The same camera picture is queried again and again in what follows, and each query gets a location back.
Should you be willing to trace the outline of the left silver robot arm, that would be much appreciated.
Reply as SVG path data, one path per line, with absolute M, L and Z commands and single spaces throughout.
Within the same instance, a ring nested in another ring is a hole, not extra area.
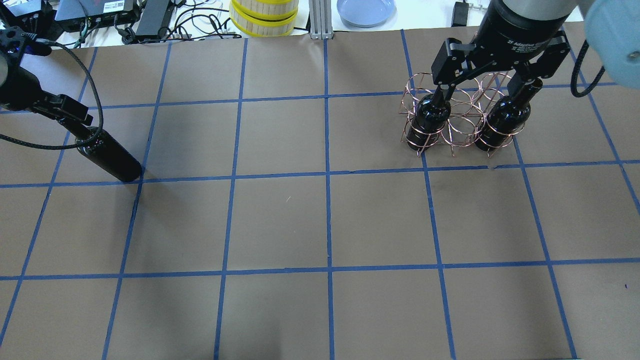
M 52 48 L 64 50 L 80 66 L 98 105 L 98 128 L 91 130 L 93 118 L 89 109 L 80 101 L 65 94 L 55 95 L 44 91 L 36 75 L 21 66 L 26 53 L 45 57 Z M 38 38 L 34 33 L 13 26 L 1 31 L 1 107 L 7 111 L 28 111 L 57 121 L 80 142 L 75 145 L 41 145 L 14 137 L 1 135 L 3 141 L 37 150 L 71 150 L 89 146 L 102 135 L 104 117 L 93 77 L 80 58 L 66 45 L 52 40 Z

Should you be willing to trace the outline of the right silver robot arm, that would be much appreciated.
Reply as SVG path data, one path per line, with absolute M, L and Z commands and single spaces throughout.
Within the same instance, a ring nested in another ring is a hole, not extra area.
M 637 0 L 492 0 L 471 42 L 446 39 L 431 66 L 435 105 L 445 105 L 458 84 L 490 72 L 514 71 L 512 100 L 525 102 L 569 54 L 562 26 L 574 10 L 583 19 L 582 51 L 594 50 L 603 73 L 622 87 L 639 88 Z

